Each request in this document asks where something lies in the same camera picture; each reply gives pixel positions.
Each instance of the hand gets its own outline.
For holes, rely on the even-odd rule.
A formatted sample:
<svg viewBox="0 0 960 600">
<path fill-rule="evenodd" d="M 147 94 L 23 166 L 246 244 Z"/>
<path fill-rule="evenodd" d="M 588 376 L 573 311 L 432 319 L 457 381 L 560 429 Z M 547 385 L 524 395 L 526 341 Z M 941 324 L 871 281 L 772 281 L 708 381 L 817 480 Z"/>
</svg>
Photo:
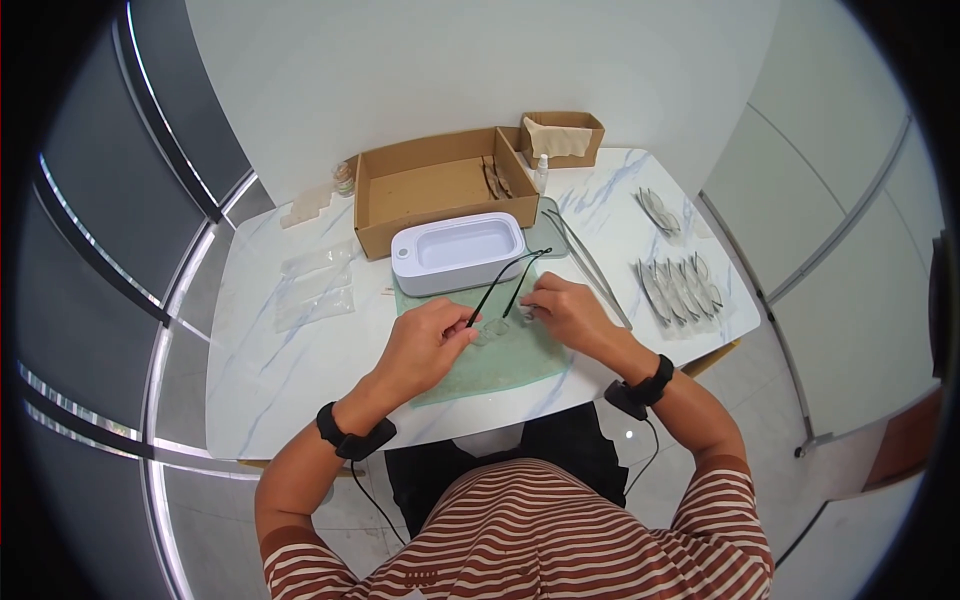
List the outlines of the hand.
<svg viewBox="0 0 960 600">
<path fill-rule="evenodd" d="M 626 329 L 607 317 L 589 287 L 550 272 L 540 276 L 534 291 L 521 298 L 520 304 L 535 304 L 534 316 L 554 339 L 598 360 L 610 352 L 611 346 L 625 339 L 624 333 L 633 341 Z"/>
<path fill-rule="evenodd" d="M 448 298 L 403 313 L 394 321 L 387 347 L 371 372 L 394 399 L 394 408 L 433 388 L 480 334 L 467 320 L 473 308 Z"/>
</svg>

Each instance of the person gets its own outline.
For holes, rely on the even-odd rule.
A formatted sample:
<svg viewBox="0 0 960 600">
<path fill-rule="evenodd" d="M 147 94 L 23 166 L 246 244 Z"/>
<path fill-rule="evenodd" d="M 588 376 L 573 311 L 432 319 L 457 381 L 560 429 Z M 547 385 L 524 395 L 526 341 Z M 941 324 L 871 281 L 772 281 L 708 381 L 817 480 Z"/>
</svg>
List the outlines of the person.
<svg viewBox="0 0 960 600">
<path fill-rule="evenodd" d="M 611 322 L 585 285 L 545 273 L 520 303 L 534 306 L 554 338 L 630 386 L 658 369 L 659 357 Z M 398 317 L 376 366 L 333 404 L 339 429 L 367 436 L 437 385 L 477 336 L 466 327 L 472 310 L 440 298 Z M 520 448 L 506 455 L 473 459 L 450 441 L 388 450 L 412 539 L 362 581 L 311 524 L 344 459 L 310 423 L 256 489 L 269 592 L 284 599 L 768 597 L 774 564 L 735 422 L 679 371 L 652 410 L 696 465 L 669 529 L 647 529 L 624 510 L 626 469 L 587 402 L 525 423 Z M 475 467 L 471 460 L 483 464 L 457 472 Z"/>
</svg>

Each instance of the black wrist strap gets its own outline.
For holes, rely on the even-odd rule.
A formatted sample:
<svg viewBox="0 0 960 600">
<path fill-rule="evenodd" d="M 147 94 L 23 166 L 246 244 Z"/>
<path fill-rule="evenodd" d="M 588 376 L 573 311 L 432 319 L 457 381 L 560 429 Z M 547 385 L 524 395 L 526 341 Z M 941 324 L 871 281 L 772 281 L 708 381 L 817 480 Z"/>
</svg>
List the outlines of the black wrist strap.
<svg viewBox="0 0 960 600">
<path fill-rule="evenodd" d="M 630 387 L 625 381 L 614 381 L 603 396 L 607 402 L 631 417 L 646 420 L 647 407 L 653 406 L 663 397 L 663 389 L 673 379 L 673 371 L 673 363 L 661 354 L 654 376 L 647 377 L 634 387 Z"/>
<path fill-rule="evenodd" d="M 389 419 L 381 420 L 366 436 L 344 433 L 333 418 L 333 404 L 320 409 L 316 423 L 320 437 L 337 448 L 340 458 L 362 461 L 396 435 L 396 426 Z"/>
</svg>

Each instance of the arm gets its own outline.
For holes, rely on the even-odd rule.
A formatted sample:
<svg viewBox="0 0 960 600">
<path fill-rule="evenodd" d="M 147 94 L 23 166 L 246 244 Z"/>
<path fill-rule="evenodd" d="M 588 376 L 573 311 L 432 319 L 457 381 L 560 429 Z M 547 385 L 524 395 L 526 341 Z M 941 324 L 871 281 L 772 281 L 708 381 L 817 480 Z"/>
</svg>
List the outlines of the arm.
<svg viewBox="0 0 960 600">
<path fill-rule="evenodd" d="M 440 298 L 398 317 L 376 367 L 334 404 L 340 430 L 365 436 L 397 406 L 440 383 L 477 336 L 466 328 L 472 312 Z M 263 471 L 254 497 L 257 539 L 289 525 L 312 532 L 310 516 L 343 463 L 317 425 L 308 423 Z"/>
<path fill-rule="evenodd" d="M 520 303 L 535 304 L 534 315 L 554 338 L 600 361 L 628 384 L 635 386 L 656 373 L 658 356 L 630 331 L 613 324 L 586 285 L 544 273 Z M 746 461 L 743 439 L 730 413 L 713 394 L 679 370 L 653 411 L 670 435 L 693 453 L 698 467 L 718 455 Z"/>
</svg>

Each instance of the white marble table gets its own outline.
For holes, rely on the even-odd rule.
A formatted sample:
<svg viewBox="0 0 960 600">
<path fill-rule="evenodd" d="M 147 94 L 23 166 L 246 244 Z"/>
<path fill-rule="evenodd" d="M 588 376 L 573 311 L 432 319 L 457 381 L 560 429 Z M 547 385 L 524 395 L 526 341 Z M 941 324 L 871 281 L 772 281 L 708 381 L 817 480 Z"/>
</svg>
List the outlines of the white marble table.
<svg viewBox="0 0 960 600">
<path fill-rule="evenodd" d="M 631 197 L 650 187 L 681 217 L 684 247 L 667 244 Z M 634 335 L 677 365 L 699 358 L 760 323 L 751 293 L 703 218 L 666 170 L 643 150 L 601 149 L 596 166 L 550 172 L 546 195 L 577 231 L 630 316 Z M 351 264 L 355 312 L 284 333 L 274 332 L 280 263 L 353 234 L 353 201 L 335 199 L 320 218 L 281 229 L 290 205 L 250 219 L 236 231 L 213 321 L 206 379 L 206 442 L 223 459 L 270 459 L 324 404 L 345 395 L 380 356 L 394 318 L 390 260 Z M 635 264 L 701 254 L 734 310 L 721 330 L 665 340 L 639 288 Z M 586 283 L 573 259 L 539 261 Z M 610 315 L 616 322 L 613 312 Z M 463 397 L 390 416 L 397 434 L 386 446 L 446 440 L 503 427 L 589 402 L 614 379 L 605 367 L 574 353 L 566 372 L 520 388 Z"/>
</svg>

